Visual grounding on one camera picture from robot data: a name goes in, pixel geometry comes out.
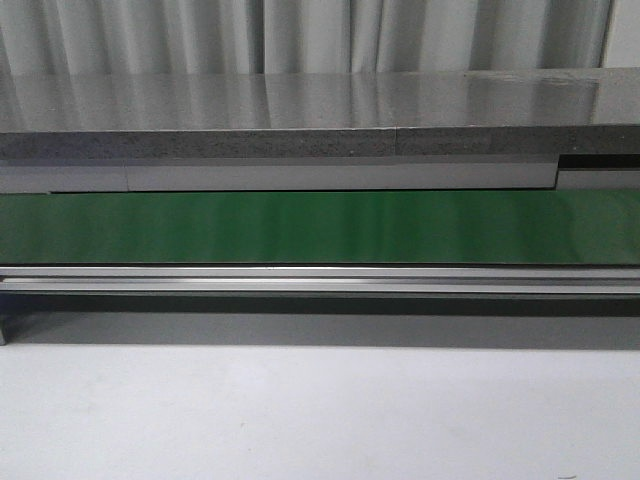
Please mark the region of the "grey panel under counter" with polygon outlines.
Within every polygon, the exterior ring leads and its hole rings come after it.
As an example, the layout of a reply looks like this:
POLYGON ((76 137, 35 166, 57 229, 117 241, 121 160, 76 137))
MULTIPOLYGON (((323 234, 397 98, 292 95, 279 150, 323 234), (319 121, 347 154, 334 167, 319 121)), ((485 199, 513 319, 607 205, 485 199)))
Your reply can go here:
POLYGON ((636 188, 623 154, 5 159, 3 193, 636 188))

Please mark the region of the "dark granite counter slab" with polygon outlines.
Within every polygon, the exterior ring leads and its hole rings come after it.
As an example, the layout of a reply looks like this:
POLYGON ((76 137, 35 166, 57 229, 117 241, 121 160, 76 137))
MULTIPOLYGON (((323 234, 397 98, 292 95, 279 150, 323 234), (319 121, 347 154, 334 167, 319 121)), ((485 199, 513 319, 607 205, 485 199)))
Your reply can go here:
POLYGON ((1 79, 9 159, 638 150, 635 68, 1 79))

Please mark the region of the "green conveyor belt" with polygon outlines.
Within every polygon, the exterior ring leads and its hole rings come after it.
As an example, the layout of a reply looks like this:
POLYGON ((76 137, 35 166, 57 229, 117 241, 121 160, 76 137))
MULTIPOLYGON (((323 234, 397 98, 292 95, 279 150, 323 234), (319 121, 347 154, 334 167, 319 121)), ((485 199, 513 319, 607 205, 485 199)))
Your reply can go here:
POLYGON ((5 264, 635 265, 634 190, 5 195, 5 264))

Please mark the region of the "white pleated curtain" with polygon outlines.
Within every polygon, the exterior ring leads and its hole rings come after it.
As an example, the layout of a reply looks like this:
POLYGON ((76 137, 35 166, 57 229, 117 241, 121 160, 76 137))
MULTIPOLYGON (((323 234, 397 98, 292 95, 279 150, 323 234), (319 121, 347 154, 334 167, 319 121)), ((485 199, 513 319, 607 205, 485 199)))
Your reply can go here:
POLYGON ((343 73, 635 66, 635 1, 5 1, 1 70, 343 73))

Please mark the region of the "aluminium conveyor side rail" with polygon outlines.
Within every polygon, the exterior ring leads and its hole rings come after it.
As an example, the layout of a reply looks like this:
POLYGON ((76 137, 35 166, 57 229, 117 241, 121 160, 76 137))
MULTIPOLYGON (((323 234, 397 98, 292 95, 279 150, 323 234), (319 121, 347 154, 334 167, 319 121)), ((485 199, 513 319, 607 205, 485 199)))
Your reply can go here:
POLYGON ((42 266, 1 272, 14 343, 635 350, 635 268, 42 266))

